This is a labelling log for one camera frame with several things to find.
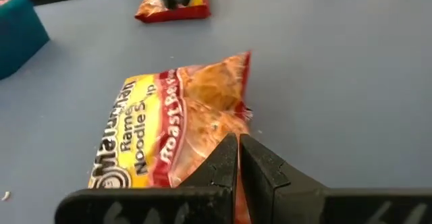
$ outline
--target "red plastic bag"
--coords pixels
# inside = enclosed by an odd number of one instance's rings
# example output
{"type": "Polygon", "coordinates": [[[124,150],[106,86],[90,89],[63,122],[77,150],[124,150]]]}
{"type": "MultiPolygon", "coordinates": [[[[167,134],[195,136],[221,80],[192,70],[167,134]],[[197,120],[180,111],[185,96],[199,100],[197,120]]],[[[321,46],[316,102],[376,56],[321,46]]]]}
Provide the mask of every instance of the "red plastic bag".
{"type": "Polygon", "coordinates": [[[209,16],[209,0],[190,0],[187,6],[177,9],[167,9],[162,0],[144,0],[135,14],[136,19],[146,23],[203,19],[209,16]]]}

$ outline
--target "blue table surface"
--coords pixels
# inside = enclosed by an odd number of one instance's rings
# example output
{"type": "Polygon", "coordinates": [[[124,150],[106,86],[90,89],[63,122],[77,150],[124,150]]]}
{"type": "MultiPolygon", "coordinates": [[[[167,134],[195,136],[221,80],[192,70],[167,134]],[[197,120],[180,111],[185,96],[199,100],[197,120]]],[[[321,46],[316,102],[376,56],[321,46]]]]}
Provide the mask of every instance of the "blue table surface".
{"type": "Polygon", "coordinates": [[[252,49],[251,134],[330,187],[432,186],[432,0],[211,0],[146,25],[142,0],[36,8],[52,41],[0,81],[1,223],[53,223],[85,188],[125,78],[252,49]]]}

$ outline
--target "maruchan logo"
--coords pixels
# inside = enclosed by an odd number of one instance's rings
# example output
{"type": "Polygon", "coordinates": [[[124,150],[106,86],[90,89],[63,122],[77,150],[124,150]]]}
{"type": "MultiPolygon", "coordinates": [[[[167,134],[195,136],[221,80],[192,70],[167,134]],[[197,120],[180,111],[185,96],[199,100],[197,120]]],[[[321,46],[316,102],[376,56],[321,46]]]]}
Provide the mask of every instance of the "maruchan logo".
{"type": "Polygon", "coordinates": [[[110,167],[107,172],[95,179],[92,188],[130,188],[130,175],[120,167],[110,167]]]}

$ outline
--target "blue bin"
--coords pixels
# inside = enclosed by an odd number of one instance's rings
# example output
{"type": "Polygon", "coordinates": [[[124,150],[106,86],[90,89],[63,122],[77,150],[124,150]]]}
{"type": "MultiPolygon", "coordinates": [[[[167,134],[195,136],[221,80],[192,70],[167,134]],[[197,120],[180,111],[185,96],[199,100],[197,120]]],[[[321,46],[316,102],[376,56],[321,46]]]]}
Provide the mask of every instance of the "blue bin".
{"type": "Polygon", "coordinates": [[[30,0],[0,5],[0,79],[16,72],[48,40],[30,0]]]}

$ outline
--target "instant noodle bag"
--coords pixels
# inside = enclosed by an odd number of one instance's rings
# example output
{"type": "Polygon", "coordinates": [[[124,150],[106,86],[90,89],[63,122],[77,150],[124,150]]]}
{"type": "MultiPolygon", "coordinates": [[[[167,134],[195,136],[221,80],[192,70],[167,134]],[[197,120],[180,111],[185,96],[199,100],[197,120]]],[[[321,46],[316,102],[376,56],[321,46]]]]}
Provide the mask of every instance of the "instant noodle bag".
{"type": "Polygon", "coordinates": [[[146,23],[182,19],[203,19],[210,16],[209,0],[190,0],[187,6],[167,9],[162,0],[142,1],[135,18],[146,23]]]}
{"type": "MultiPolygon", "coordinates": [[[[128,78],[94,160],[89,188],[177,187],[227,133],[248,133],[250,53],[128,78]]],[[[250,223],[238,173],[236,223],[250,223]]]]}

